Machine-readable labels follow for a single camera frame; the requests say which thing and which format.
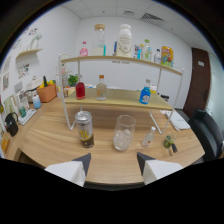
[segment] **small plant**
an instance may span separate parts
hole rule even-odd
[[[70,86],[75,86],[75,84],[78,82],[78,75],[69,75],[68,83]]]

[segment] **shelf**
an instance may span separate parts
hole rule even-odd
[[[111,105],[111,106],[125,106],[138,107],[147,109],[172,110],[173,108],[157,94],[151,94],[148,104],[141,104],[139,102],[140,91],[121,90],[121,89],[107,89],[107,99],[103,101],[96,100],[96,89],[86,88],[86,98],[83,100],[76,99],[76,93],[72,93],[65,98],[66,104],[92,104],[92,105]]]
[[[66,74],[69,74],[69,73],[72,73],[72,71],[67,71],[67,72],[64,72],[64,73],[61,73],[62,75],[66,75]]]
[[[106,60],[106,61],[125,61],[125,62],[132,62],[137,64],[143,64],[148,65],[151,67],[159,68],[164,71],[172,72],[177,75],[182,75],[181,72],[178,72],[177,70],[174,70],[170,67],[167,67],[165,65],[160,65],[151,61],[136,59],[136,58],[129,58],[129,57],[120,57],[120,56],[85,56],[85,57],[74,57],[74,58],[67,58],[61,60],[62,63],[66,62],[78,62],[78,61],[97,61],[97,60]]]
[[[22,51],[17,55],[16,58],[22,57],[22,56],[27,55],[27,54],[33,54],[33,53],[36,53],[36,52],[41,51],[41,50],[43,50],[43,48],[32,49],[32,50],[28,50],[28,51]]]

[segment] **metal can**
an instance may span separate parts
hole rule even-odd
[[[171,47],[162,46],[160,64],[173,68],[173,49]]]
[[[92,116],[88,111],[80,111],[75,115],[76,125],[81,144],[84,148],[94,145]]]

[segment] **wooden table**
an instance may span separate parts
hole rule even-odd
[[[16,160],[18,151],[22,151],[43,167],[51,164],[71,161],[77,157],[91,153],[91,162],[86,182],[96,184],[138,184],[143,183],[140,173],[137,152],[144,153],[158,160],[176,162],[187,167],[204,155],[204,150],[191,129],[179,133],[168,125],[166,131],[177,135],[177,153],[165,149],[161,142],[164,134],[155,132],[154,140],[149,148],[144,148],[141,142],[153,121],[149,109],[139,109],[122,106],[83,105],[83,110],[89,111],[93,119],[94,146],[81,146],[76,126],[68,130],[62,100],[55,98],[37,110],[36,115],[22,127],[17,135],[17,145],[10,146],[7,158]],[[74,120],[79,111],[79,105],[66,105],[69,119]],[[113,146],[113,135],[118,116],[125,114],[136,119],[134,139],[125,151],[117,151]],[[159,126],[164,126],[167,118],[158,110],[154,117]]]

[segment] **black chair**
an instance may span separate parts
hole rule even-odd
[[[219,159],[223,152],[223,135],[214,119],[205,111],[195,109],[189,120],[205,154],[194,164]]]

